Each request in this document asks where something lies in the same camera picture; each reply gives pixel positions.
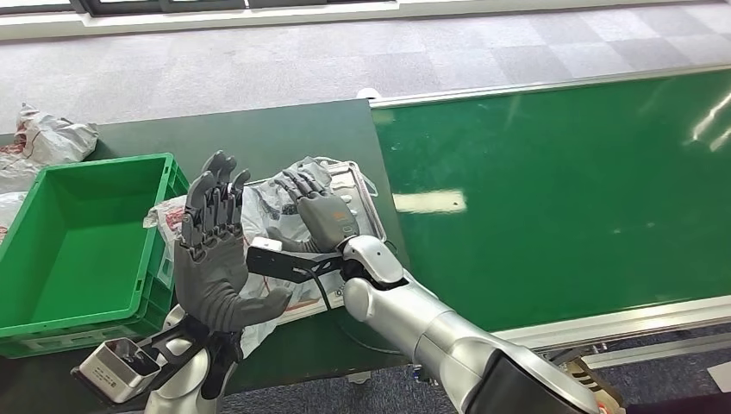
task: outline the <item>green plastic crate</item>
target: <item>green plastic crate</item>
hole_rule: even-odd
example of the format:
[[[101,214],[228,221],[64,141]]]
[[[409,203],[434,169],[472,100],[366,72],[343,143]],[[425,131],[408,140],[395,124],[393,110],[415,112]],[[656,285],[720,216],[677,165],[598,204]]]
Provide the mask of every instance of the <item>green plastic crate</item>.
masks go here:
[[[172,301],[172,261],[142,218],[187,190],[171,154],[41,171],[0,244],[0,354],[158,331]]]

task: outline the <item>green table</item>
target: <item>green table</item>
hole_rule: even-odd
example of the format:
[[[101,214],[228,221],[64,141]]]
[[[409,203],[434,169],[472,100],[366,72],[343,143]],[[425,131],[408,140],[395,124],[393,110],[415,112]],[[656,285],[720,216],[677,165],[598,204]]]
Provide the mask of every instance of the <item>green table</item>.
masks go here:
[[[399,259],[408,264],[366,100],[126,122],[100,126],[99,132],[101,139],[89,160],[170,152],[189,180],[200,173],[217,149],[234,155],[240,166],[251,170],[253,179],[272,176],[307,155],[353,160],[382,194],[374,199],[378,214]],[[6,135],[0,143],[11,139]],[[400,355],[363,348],[342,330],[366,345],[389,347],[344,309],[307,317],[278,327],[266,345],[241,364],[228,391],[342,376],[406,362]],[[0,361],[0,376],[7,382],[0,383],[0,412],[76,414],[101,410],[95,398],[68,374],[88,354],[88,349],[82,349]]]
[[[412,271],[481,328],[556,348],[731,317],[729,66],[372,106]]]

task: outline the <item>gray robotic hand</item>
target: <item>gray robotic hand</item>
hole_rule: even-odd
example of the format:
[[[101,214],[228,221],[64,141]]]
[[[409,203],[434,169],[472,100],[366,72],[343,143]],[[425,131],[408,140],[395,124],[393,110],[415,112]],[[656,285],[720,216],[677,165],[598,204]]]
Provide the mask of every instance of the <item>gray robotic hand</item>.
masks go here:
[[[310,232],[306,241],[295,241],[284,237],[275,228],[267,229],[270,238],[282,242],[287,252],[328,253],[335,250],[344,240],[358,235],[358,222],[347,204],[304,172],[282,171],[290,182],[278,179],[297,206],[304,225]]]
[[[175,244],[175,292],[183,309],[214,331],[241,331],[279,317],[291,292],[274,289],[266,298],[243,299],[248,279],[241,206],[251,174],[233,181],[234,157],[215,153],[193,181],[185,200],[182,240]]]

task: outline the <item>white plastic bag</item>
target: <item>white plastic bag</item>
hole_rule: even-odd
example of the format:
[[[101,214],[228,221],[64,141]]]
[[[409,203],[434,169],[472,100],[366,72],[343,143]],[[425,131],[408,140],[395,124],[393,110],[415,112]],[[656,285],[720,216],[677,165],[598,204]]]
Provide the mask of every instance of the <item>white plastic bag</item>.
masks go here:
[[[83,160],[97,147],[97,126],[73,123],[23,104],[16,140],[0,147],[0,194],[27,191],[44,166]]]
[[[27,193],[25,191],[0,194],[0,243],[3,242],[8,229],[21,209]]]

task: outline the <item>robot forearm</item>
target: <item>robot forearm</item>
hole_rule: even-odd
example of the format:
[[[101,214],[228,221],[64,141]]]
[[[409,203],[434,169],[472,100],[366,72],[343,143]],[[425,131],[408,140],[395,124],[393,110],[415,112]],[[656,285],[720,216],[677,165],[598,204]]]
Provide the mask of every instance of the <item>robot forearm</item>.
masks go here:
[[[438,380],[463,413],[598,413],[592,393],[525,347],[468,322],[378,239],[342,247],[347,311]]]

